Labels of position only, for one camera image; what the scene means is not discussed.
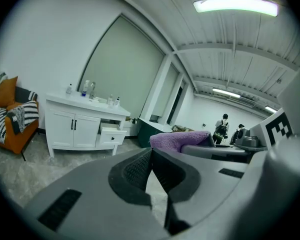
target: person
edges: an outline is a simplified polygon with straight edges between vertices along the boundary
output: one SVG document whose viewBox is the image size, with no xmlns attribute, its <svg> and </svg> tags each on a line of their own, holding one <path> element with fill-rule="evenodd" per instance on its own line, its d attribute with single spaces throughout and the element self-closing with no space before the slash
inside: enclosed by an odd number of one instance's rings
<svg viewBox="0 0 300 240">
<path fill-rule="evenodd" d="M 236 139 L 238 138 L 238 133 L 243 128 L 245 128 L 245 126 L 242 123 L 240 123 L 238 129 L 236 129 L 235 133 L 232 135 L 230 145 L 233 145 L 236 142 Z"/>
<path fill-rule="evenodd" d="M 213 141 L 216 144 L 220 144 L 223 138 L 227 139 L 228 135 L 227 132 L 229 130 L 229 122 L 228 122 L 228 115 L 224 114 L 221 120 L 216 121 L 215 123 L 215 131 L 212 136 Z"/>
</svg>

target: white vanity cabinet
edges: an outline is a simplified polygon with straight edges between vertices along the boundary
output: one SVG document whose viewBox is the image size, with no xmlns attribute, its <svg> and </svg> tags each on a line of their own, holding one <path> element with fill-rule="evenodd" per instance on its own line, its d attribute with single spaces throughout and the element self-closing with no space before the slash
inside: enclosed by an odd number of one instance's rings
<svg viewBox="0 0 300 240">
<path fill-rule="evenodd" d="M 82 97 L 77 91 L 72 94 L 49 93 L 46 95 L 45 131 L 48 149 L 54 157 L 54 149 L 62 150 L 108 150 L 115 155 L 126 131 L 123 125 L 130 113 L 122 107 L 109 107 Z M 99 132 L 101 120 L 114 120 L 118 124 L 107 126 Z"/>
</svg>

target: white shirt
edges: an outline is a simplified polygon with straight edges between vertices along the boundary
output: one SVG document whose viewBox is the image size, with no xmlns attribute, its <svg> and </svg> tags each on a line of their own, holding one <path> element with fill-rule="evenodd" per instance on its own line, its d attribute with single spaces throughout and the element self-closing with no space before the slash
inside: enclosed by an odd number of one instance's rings
<svg viewBox="0 0 300 240">
<path fill-rule="evenodd" d="M 228 120 L 227 119 L 222 119 L 223 121 L 223 124 L 225 125 L 226 123 L 228 123 Z M 216 121 L 215 123 L 215 128 L 217 128 L 219 125 L 221 125 L 221 120 L 218 120 Z M 229 130 L 229 123 L 226 125 L 226 130 L 228 131 Z"/>
</svg>

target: faucet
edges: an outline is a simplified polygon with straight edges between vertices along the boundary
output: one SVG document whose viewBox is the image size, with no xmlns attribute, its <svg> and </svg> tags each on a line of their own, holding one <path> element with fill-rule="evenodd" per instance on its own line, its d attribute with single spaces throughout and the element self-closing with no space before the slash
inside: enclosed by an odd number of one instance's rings
<svg viewBox="0 0 300 240">
<path fill-rule="evenodd" d="M 90 84 L 90 89 L 92 88 L 91 92 L 90 92 L 90 96 L 89 99 L 93 99 L 96 95 L 95 95 L 95 87 L 96 87 L 96 82 L 92 82 Z"/>
</svg>

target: ceiling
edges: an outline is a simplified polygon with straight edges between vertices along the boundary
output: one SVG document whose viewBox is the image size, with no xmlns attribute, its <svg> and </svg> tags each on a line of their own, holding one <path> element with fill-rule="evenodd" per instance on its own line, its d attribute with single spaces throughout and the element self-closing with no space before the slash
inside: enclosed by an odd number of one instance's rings
<svg viewBox="0 0 300 240">
<path fill-rule="evenodd" d="M 198 13 L 198 0 L 126 1 L 159 26 L 198 94 L 211 96 L 215 87 L 253 100 L 259 110 L 280 108 L 277 95 L 300 68 L 300 26 L 287 6 L 273 17 L 237 10 Z"/>
</svg>

